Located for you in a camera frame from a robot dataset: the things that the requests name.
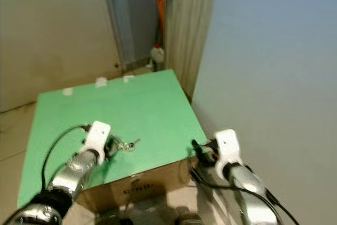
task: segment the green board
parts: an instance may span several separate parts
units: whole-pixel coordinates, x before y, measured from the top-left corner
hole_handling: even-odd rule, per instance
[[[41,168],[54,140],[68,128],[101,121],[124,142],[141,139],[134,152],[118,151],[112,161],[97,168],[87,188],[160,167],[186,157],[191,140],[206,141],[183,90],[172,70],[62,90],[38,97],[29,137],[17,205],[27,203],[41,189]],[[74,130],[55,147],[46,168],[53,172],[82,146],[86,133]]]

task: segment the white wall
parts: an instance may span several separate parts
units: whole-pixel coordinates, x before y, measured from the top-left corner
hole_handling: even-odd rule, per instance
[[[336,0],[215,0],[193,108],[300,224],[336,224]]]
[[[1,0],[1,110],[117,76],[105,0]]]

